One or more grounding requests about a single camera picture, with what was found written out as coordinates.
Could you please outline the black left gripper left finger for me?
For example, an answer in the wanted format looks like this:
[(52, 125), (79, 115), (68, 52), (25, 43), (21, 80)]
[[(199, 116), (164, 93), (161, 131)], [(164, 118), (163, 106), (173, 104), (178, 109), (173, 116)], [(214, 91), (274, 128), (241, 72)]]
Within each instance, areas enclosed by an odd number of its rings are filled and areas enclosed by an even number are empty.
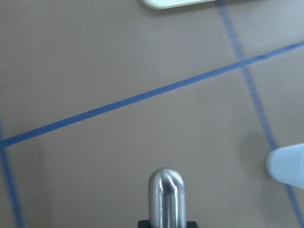
[(138, 221), (138, 228), (150, 228), (149, 220)]

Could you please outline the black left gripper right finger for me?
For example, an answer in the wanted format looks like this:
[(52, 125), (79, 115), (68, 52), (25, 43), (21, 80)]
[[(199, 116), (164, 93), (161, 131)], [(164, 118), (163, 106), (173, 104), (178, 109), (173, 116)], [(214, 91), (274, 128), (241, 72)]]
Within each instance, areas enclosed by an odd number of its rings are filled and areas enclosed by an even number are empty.
[(187, 221), (186, 228), (198, 228), (198, 224), (195, 221)]

